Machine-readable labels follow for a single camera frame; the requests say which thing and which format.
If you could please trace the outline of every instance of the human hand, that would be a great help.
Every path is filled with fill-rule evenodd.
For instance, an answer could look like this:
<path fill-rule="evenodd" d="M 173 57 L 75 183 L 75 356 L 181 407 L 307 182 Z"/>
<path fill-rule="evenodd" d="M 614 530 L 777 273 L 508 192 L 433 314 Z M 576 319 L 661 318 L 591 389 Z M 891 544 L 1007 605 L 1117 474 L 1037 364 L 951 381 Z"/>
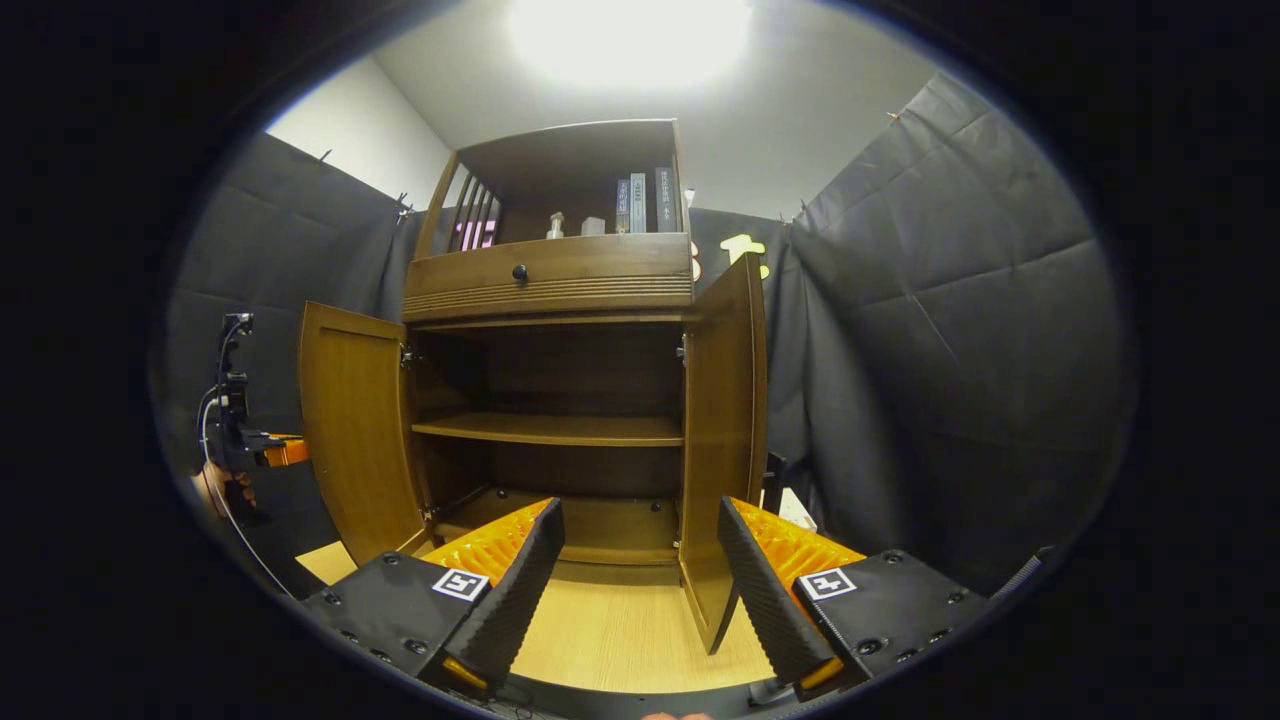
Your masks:
<path fill-rule="evenodd" d="M 205 505 L 211 506 L 221 518 L 227 516 L 227 486 L 232 482 L 241 486 L 241 496 L 244 497 L 251 507 L 257 509 L 257 498 L 253 495 L 253 488 L 250 486 L 248 474 L 246 473 L 237 473 L 233 478 L 225 468 L 220 468 L 212 461 L 205 461 L 201 471 L 191 479 L 196 484 L 196 491 L 205 501 Z M 212 495 L 215 492 L 218 493 L 218 498 Z"/>

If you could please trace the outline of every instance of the orange component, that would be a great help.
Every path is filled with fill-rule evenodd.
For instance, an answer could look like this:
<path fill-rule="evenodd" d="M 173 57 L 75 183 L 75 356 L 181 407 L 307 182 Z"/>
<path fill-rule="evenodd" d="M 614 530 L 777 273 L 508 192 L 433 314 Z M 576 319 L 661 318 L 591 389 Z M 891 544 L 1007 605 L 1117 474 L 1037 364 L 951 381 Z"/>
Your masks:
<path fill-rule="evenodd" d="M 484 679 L 480 678 L 480 675 L 476 675 L 471 670 L 467 670 L 466 667 L 462 666 L 461 662 L 458 662 L 452 657 L 444 659 L 444 669 L 448 670 L 449 674 L 453 675 L 454 678 L 476 688 L 480 692 L 484 692 L 489 688 L 489 683 L 484 682 Z"/>
<path fill-rule="evenodd" d="M 742 521 L 751 530 L 755 543 L 764 551 L 764 557 L 768 559 L 769 566 L 777 574 L 778 582 L 787 588 L 791 600 L 801 610 L 804 606 L 800 605 L 795 591 L 791 589 L 796 578 L 867 559 L 865 555 L 854 552 L 818 533 L 792 525 L 773 512 L 748 505 L 736 497 L 730 500 L 733 501 L 733 507 L 737 509 Z"/>
<path fill-rule="evenodd" d="M 311 457 L 311 454 L 307 451 L 307 442 L 298 436 L 271 434 L 271 437 L 284 439 L 284 447 L 268 447 L 262 451 L 262 455 L 266 456 L 266 465 L 269 468 L 293 465 L 294 462 L 302 462 L 303 460 L 308 460 Z"/>
<path fill-rule="evenodd" d="M 529 532 L 534 529 L 534 520 L 550 501 L 552 498 L 548 497 L 515 512 L 508 512 L 453 542 L 442 544 L 426 553 L 422 560 L 444 568 L 488 575 L 497 585 L 507 574 L 507 568 L 515 562 L 516 553 L 525 544 Z"/>

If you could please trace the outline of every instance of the yellow sign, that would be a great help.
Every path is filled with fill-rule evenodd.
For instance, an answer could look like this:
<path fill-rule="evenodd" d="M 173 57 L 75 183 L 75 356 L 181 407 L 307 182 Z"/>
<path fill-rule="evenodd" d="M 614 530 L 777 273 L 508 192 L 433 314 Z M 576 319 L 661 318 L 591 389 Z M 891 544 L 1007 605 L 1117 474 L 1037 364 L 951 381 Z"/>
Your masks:
<path fill-rule="evenodd" d="M 728 264 L 732 265 L 737 263 L 737 259 L 742 256 L 744 252 L 755 252 L 758 255 L 764 255 L 764 243 L 755 242 L 749 234 L 735 234 L 728 240 L 721 241 L 721 250 L 728 251 Z M 760 279 L 769 277 L 769 268 L 767 265 L 760 265 Z"/>

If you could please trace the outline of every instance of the white ceiling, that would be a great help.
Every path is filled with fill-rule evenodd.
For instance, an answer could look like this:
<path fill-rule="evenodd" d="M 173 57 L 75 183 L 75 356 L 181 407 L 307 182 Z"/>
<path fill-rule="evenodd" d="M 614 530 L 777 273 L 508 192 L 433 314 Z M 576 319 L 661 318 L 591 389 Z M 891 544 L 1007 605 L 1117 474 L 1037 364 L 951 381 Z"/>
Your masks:
<path fill-rule="evenodd" d="M 746 51 L 695 87 L 636 91 L 549 82 L 520 58 L 511 0 L 468 0 L 375 54 L 452 149 L 539 128 L 677 118 L 694 206 L 791 219 L 888 124 L 933 74 L 913 49 L 841 10 L 753 0 Z M 612 61 L 617 41 L 580 40 L 582 61 Z M 655 51 L 639 44 L 636 51 Z"/>

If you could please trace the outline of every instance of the wooden floor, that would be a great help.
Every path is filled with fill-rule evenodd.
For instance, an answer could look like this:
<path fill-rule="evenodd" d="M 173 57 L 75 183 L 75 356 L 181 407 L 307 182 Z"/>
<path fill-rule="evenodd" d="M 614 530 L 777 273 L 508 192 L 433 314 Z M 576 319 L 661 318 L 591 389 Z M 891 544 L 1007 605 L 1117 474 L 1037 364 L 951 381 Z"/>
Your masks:
<path fill-rule="evenodd" d="M 325 584 L 356 569 L 340 542 L 298 556 L 298 562 Z M 703 651 L 677 573 L 675 565 L 557 564 L 511 671 L 631 693 L 721 688 L 772 676 L 741 602 L 719 652 Z"/>

